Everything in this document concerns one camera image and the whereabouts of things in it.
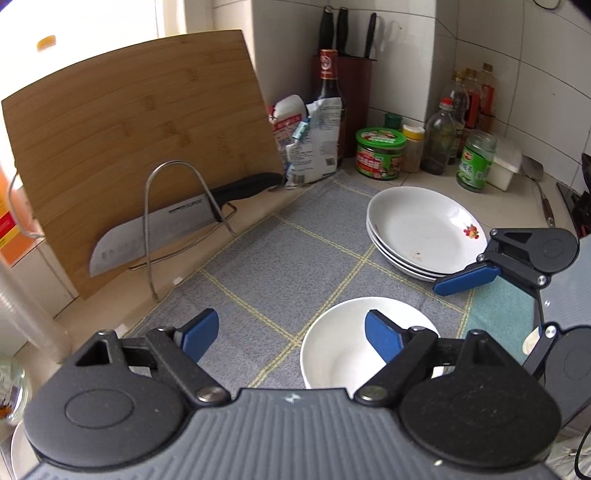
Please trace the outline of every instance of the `cleaver knife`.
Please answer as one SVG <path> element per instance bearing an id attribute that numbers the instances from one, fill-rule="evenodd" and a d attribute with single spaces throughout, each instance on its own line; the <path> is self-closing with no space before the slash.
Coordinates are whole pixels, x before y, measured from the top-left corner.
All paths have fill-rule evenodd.
<path id="1" fill-rule="evenodd" d="M 282 183 L 281 173 L 257 173 L 211 192 L 221 209 L 227 202 L 252 197 Z M 206 193 L 157 210 L 148 216 L 151 252 L 181 240 L 204 226 L 222 221 Z M 145 255 L 144 217 L 141 216 L 112 228 L 101 237 L 90 258 L 90 276 L 95 277 Z"/>

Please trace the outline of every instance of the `knife block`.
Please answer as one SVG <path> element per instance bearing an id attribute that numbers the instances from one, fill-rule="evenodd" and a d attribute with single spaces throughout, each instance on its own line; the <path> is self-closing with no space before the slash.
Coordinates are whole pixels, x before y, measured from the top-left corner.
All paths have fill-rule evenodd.
<path id="1" fill-rule="evenodd" d="M 367 125 L 369 93 L 374 60 L 361 57 L 339 57 L 337 72 L 340 91 L 345 97 L 347 118 L 345 120 L 345 158 L 357 153 L 355 134 Z M 312 91 L 320 89 L 320 56 L 312 57 Z"/>

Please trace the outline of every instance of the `black knife handle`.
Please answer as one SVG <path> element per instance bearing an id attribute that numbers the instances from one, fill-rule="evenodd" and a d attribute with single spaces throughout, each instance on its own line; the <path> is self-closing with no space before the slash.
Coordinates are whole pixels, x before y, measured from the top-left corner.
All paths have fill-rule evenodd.
<path id="1" fill-rule="evenodd" d="M 320 50 L 331 50 L 335 37 L 335 18 L 332 7 L 325 7 L 320 20 L 320 34 L 318 38 L 318 53 Z"/>
<path id="2" fill-rule="evenodd" d="M 245 179 L 229 183 L 212 190 L 212 195 L 217 205 L 221 208 L 232 200 L 247 199 L 261 193 L 263 190 L 283 184 L 283 173 L 264 172 L 256 173 Z M 218 222 L 222 219 L 212 205 L 213 216 Z"/>
<path id="3" fill-rule="evenodd" d="M 365 52 L 363 54 L 365 59 L 369 58 L 369 55 L 371 54 L 371 47 L 374 44 L 375 23 L 377 17 L 378 14 L 375 12 L 371 14 L 371 17 L 369 17 L 368 36 L 365 40 Z"/>
<path id="4" fill-rule="evenodd" d="M 341 7 L 336 20 L 336 49 L 339 57 L 348 57 L 345 53 L 347 39 L 349 38 L 349 10 Z"/>

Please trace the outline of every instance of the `wooden cutting board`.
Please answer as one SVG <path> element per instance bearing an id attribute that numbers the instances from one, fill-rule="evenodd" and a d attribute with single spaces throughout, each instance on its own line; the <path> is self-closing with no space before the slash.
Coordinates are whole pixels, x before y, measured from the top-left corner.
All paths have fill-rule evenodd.
<path id="1" fill-rule="evenodd" d="M 83 298 L 126 269 L 90 278 L 90 256 L 108 230 L 142 215 L 159 164 L 184 160 L 210 188 L 282 172 L 238 30 L 93 57 L 19 90 L 2 109 L 34 215 Z M 151 211 L 200 193 L 186 167 L 170 167 L 152 185 Z"/>

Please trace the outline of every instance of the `cable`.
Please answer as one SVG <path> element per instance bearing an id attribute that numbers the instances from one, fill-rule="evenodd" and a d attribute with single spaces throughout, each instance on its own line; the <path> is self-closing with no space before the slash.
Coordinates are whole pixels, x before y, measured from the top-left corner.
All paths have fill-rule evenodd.
<path id="1" fill-rule="evenodd" d="M 583 438 L 581 439 L 581 443 L 579 443 L 579 448 L 577 448 L 577 454 L 574 456 L 574 472 L 581 480 L 591 480 L 591 476 L 585 475 L 579 469 L 579 458 L 581 457 L 581 451 L 583 450 L 583 445 L 585 443 L 585 440 L 587 440 L 589 433 L 591 433 L 591 425 L 589 425 L 589 428 L 585 432 L 585 435 L 583 435 Z"/>
<path id="2" fill-rule="evenodd" d="M 555 7 L 545 7 L 544 5 L 540 5 L 540 4 L 538 3 L 538 0 L 534 0 L 534 3 L 535 3 L 535 4 L 536 4 L 538 7 L 540 7 L 540 8 L 543 8 L 544 10 L 550 10 L 550 11 L 552 11 L 552 10 L 557 10 L 557 9 L 558 9 L 558 7 L 560 6 L 561 2 L 562 2 L 562 0 L 558 0 L 558 3 L 556 4 L 556 6 L 555 6 Z"/>

